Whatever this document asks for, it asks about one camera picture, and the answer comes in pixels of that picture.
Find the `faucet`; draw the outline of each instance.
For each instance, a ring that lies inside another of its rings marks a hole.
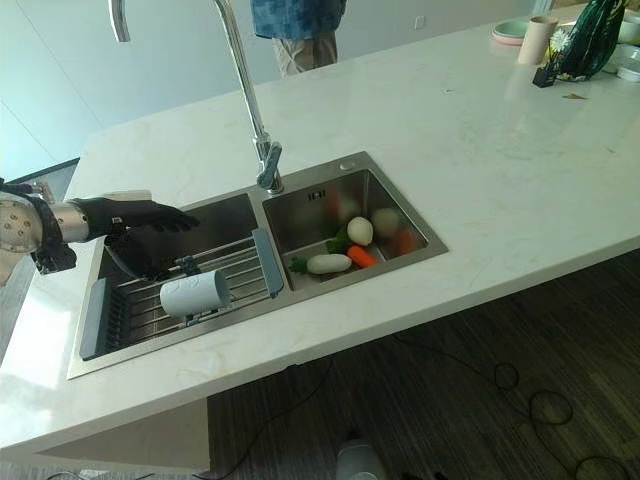
[[[131,38],[129,37],[129,29],[124,11],[124,0],[108,1],[111,26],[113,27],[113,33],[116,39],[118,42],[130,41]],[[267,190],[269,194],[280,193],[284,189],[282,179],[278,173],[278,161],[282,153],[282,145],[280,145],[279,142],[272,142],[271,137],[264,129],[262,116],[258,108],[258,101],[256,100],[256,93],[253,90],[253,84],[249,76],[247,57],[244,53],[244,47],[242,46],[240,30],[238,29],[238,23],[236,22],[236,17],[229,4],[229,0],[213,0],[213,2],[218,7],[218,12],[224,25],[224,31],[227,34],[229,48],[231,49],[231,56],[233,57],[238,79],[240,80],[240,86],[242,87],[242,93],[244,94],[244,101],[247,105],[247,110],[249,110],[249,118],[251,119],[251,125],[253,127],[253,144],[258,155],[258,161],[260,162],[260,171],[256,183]]]

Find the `blue shirt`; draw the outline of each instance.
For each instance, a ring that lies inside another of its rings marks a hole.
[[[347,0],[251,0],[256,35],[307,40],[335,31]]]

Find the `green plate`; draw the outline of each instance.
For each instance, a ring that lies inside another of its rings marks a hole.
[[[529,22],[504,22],[496,25],[493,32],[497,35],[509,38],[524,38]]]

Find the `white marble countertop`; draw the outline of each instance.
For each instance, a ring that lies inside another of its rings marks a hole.
[[[640,247],[640,84],[541,90],[491,26],[261,85],[287,174],[366,150],[450,252],[66,379],[95,243],[36,276],[0,368],[0,457],[136,421]],[[587,100],[563,98],[577,93]],[[148,188],[177,206],[257,169],[240,93],[88,142],[68,196]]]

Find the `electrical cable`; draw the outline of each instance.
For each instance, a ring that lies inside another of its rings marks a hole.
[[[251,454],[252,448],[257,443],[257,441],[260,438],[260,436],[262,435],[262,433],[269,427],[269,425],[271,425],[271,423],[273,423],[278,418],[292,413],[293,411],[297,410],[302,405],[307,403],[309,400],[311,400],[311,398],[313,398],[313,396],[316,393],[318,393],[320,388],[322,388],[322,386],[324,385],[324,383],[327,380],[327,377],[329,376],[329,373],[331,372],[332,368],[333,368],[333,357],[331,357],[331,360],[329,361],[329,366],[326,368],[326,370],[324,371],[324,373],[320,377],[320,380],[318,381],[316,386],[306,396],[304,396],[302,399],[300,399],[297,402],[295,402],[290,407],[282,410],[281,412],[279,412],[279,413],[277,413],[275,415],[272,415],[271,417],[269,417],[269,419],[267,421],[265,421],[260,426],[260,428],[258,429],[256,434],[253,436],[251,441],[247,444],[247,446],[244,449],[243,453],[240,455],[240,457],[238,457],[238,460],[236,461],[236,463],[233,465],[233,467],[231,467],[231,469],[227,473],[225,473],[224,475],[221,475],[221,476],[217,476],[217,477],[210,477],[210,476],[205,476],[205,475],[196,474],[196,473],[194,473],[192,476],[195,477],[195,478],[198,478],[200,480],[224,480],[224,479],[228,478],[229,476],[231,476],[238,468],[240,468],[240,466],[245,462],[245,460],[247,458],[249,458],[249,455]]]
[[[505,399],[505,401],[509,405],[509,407],[514,412],[516,412],[519,416],[524,417],[529,422],[529,424],[530,424],[531,428],[533,429],[533,432],[534,432],[536,438],[538,439],[538,441],[540,442],[540,444],[547,451],[547,453],[551,457],[553,457],[553,459],[564,469],[564,471],[567,473],[569,478],[572,478],[574,480],[579,480],[579,477],[578,477],[579,472],[587,464],[594,463],[594,462],[600,462],[600,463],[609,463],[612,466],[617,467],[619,472],[622,474],[622,476],[623,476],[623,478],[625,480],[631,480],[631,476],[629,475],[629,472],[627,471],[627,468],[624,466],[624,464],[621,461],[619,461],[619,460],[617,460],[617,459],[615,459],[613,457],[607,457],[607,456],[603,456],[603,455],[591,455],[589,457],[585,457],[585,458],[580,459],[578,461],[578,463],[576,464],[576,466],[573,467],[573,470],[570,467],[567,467],[565,465],[565,463],[553,451],[553,449],[551,449],[551,447],[549,447],[547,442],[544,441],[544,439],[540,435],[540,432],[538,431],[538,427],[539,426],[560,427],[560,426],[563,426],[563,425],[567,425],[573,419],[573,414],[574,414],[573,405],[571,405],[571,402],[569,402],[567,397],[565,397],[561,393],[553,391],[553,390],[546,390],[545,389],[545,390],[538,390],[538,391],[532,393],[529,396],[528,401],[527,401],[528,405],[527,405],[527,411],[526,412],[524,412],[521,408],[518,408],[517,406],[515,406],[511,402],[511,399],[505,395],[505,393],[514,391],[516,389],[516,387],[520,384],[520,372],[518,371],[516,366],[513,365],[512,363],[499,362],[499,363],[495,364],[494,367],[493,367],[493,378],[489,378],[488,376],[484,375],[480,370],[478,370],[476,367],[474,367],[470,363],[467,363],[464,360],[456,357],[455,355],[447,353],[447,352],[445,352],[443,350],[440,350],[438,348],[431,347],[429,345],[424,345],[422,343],[417,343],[417,342],[413,342],[411,340],[404,339],[404,338],[400,337],[397,334],[392,335],[392,337],[397,342],[402,343],[405,346],[409,346],[409,347],[412,347],[412,348],[416,348],[418,350],[424,350],[424,351],[427,351],[427,352],[430,352],[430,353],[434,353],[434,354],[437,354],[437,355],[440,355],[440,356],[443,356],[443,357],[447,357],[447,358],[455,361],[456,363],[462,365],[467,370],[475,373],[480,378],[482,378],[485,382],[487,382],[489,385],[495,387],[502,394],[502,398]],[[510,371],[511,372],[511,377],[512,378],[511,378],[510,381],[504,382],[504,381],[501,381],[501,378],[505,377],[505,373],[504,372],[506,372],[506,371]],[[540,400],[544,399],[545,397],[555,397],[555,399],[559,400],[560,403],[564,403],[564,405],[565,405],[565,407],[564,407],[564,415],[562,415],[558,419],[549,420],[549,419],[545,419],[539,413],[536,413],[536,411],[537,411],[536,405],[538,405],[540,403]]]
[[[87,477],[83,477],[82,475],[78,475],[77,473],[67,472],[67,471],[57,472],[52,475],[49,475],[45,480],[53,480],[54,478],[62,477],[64,475],[68,477],[73,477],[76,480],[89,480]],[[141,477],[136,477],[133,480],[142,480],[143,478],[149,478],[149,477],[152,477],[153,475],[155,475],[155,473],[147,473],[145,475],[142,475]]]
[[[82,477],[82,476],[78,475],[77,473],[67,472],[67,471],[65,471],[65,472],[58,472],[58,473],[54,473],[54,474],[52,474],[52,475],[49,475],[45,480],[53,480],[54,478],[62,477],[62,476],[64,476],[64,475],[66,475],[66,476],[68,476],[68,477],[73,477],[73,478],[75,478],[76,480],[89,480],[88,478],[86,478],[86,477]]]

